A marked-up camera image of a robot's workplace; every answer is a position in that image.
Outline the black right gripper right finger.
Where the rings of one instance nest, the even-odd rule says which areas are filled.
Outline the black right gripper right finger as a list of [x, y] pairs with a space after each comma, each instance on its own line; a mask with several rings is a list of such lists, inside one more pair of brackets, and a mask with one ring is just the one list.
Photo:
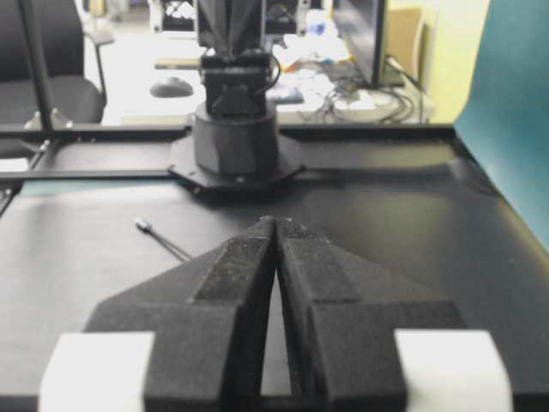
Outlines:
[[491, 334], [450, 298], [289, 219], [276, 242], [300, 374], [328, 410], [512, 410]]

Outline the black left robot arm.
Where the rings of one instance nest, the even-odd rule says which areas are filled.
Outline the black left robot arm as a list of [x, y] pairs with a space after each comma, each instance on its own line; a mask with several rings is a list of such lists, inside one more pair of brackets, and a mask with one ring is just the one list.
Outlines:
[[[195, 163], [222, 179], [282, 171], [262, 1], [201, 1], [205, 101]], [[201, 256], [101, 301], [80, 333], [57, 340], [39, 387], [41, 411], [221, 411], [261, 396], [277, 248], [262, 218]]]

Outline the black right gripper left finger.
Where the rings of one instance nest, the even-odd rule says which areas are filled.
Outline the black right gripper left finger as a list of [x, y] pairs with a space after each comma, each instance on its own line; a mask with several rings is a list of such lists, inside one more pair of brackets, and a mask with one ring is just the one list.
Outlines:
[[42, 411], [219, 411], [261, 389], [275, 221], [101, 301], [64, 333]]

